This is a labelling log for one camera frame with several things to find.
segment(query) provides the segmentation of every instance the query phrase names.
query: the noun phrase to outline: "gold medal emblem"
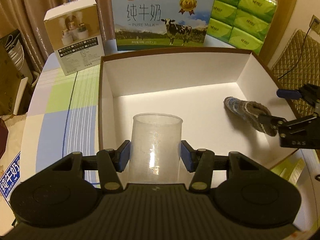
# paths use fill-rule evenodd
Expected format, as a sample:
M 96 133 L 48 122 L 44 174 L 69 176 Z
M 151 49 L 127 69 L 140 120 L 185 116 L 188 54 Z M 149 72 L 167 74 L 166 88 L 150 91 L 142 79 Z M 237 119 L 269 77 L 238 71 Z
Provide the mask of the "gold medal emblem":
M 189 14 L 195 14 L 193 10 L 197 6 L 197 0 L 180 0 L 181 10 L 179 11 L 181 14 L 184 12 L 189 12 Z

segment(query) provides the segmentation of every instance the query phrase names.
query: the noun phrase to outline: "open box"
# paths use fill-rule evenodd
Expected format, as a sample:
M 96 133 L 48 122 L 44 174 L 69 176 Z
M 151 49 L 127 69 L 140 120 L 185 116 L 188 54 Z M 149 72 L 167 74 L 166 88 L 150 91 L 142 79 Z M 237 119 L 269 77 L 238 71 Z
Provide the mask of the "open box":
M 233 96 L 259 102 L 273 116 L 298 117 L 292 102 L 276 96 L 279 83 L 251 51 L 167 48 L 114 54 L 101 59 L 100 75 L 100 149 L 131 140 L 134 115 L 164 113 L 183 119 L 182 140 L 194 149 L 216 155 L 238 151 L 269 169 L 295 151 L 281 148 L 278 136 L 256 131 L 224 107 L 223 100 Z M 180 180 L 188 185 L 192 174 L 181 163 Z M 225 171 L 214 171 L 212 187 L 225 179 Z

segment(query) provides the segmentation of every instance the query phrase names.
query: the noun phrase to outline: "wall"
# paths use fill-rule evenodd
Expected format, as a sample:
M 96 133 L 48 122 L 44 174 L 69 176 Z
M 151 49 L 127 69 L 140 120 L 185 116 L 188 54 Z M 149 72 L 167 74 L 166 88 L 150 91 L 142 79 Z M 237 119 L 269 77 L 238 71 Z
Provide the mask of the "wall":
M 284 32 L 284 35 L 271 58 L 268 66 L 271 68 L 277 59 L 281 56 L 284 47 L 289 41 L 295 29 L 302 29 L 305 33 L 309 28 L 309 23 L 313 15 L 316 15 L 320 18 L 320 0 L 297 0 L 296 6 L 292 13 L 291 19 L 287 26 L 287 29 Z M 309 35 L 320 42 L 320 36 L 310 30 Z

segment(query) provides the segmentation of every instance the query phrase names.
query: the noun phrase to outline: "black robotic claw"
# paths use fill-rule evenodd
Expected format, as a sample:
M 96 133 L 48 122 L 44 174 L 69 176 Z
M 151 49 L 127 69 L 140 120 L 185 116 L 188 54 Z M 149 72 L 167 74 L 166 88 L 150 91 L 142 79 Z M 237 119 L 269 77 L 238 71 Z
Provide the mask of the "black robotic claw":
M 195 172 L 184 184 L 128 184 L 117 171 L 129 159 L 129 141 L 96 156 L 75 152 L 22 182 L 11 196 L 16 239 L 275 239 L 296 231 L 298 190 L 239 152 L 217 156 L 181 142 L 181 158 Z M 98 170 L 101 189 L 83 179 Z M 214 170 L 227 180 L 211 188 Z
M 320 149 L 320 87 L 305 84 L 297 90 L 279 89 L 277 95 L 285 99 L 302 98 L 314 108 L 314 113 L 289 122 L 281 117 L 260 115 L 259 122 L 278 129 L 281 147 Z

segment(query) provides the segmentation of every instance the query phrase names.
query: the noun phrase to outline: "knit sock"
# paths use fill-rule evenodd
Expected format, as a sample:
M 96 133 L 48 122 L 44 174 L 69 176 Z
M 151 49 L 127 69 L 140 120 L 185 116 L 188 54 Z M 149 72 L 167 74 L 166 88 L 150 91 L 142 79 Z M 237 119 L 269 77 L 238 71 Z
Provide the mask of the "knit sock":
M 234 97 L 227 97 L 224 105 L 234 114 L 239 115 L 242 119 L 249 122 L 253 128 L 259 132 L 266 133 L 270 136 L 276 136 L 277 130 L 270 125 L 263 125 L 258 121 L 260 114 L 271 115 L 268 108 L 264 105 L 253 101 L 243 101 Z

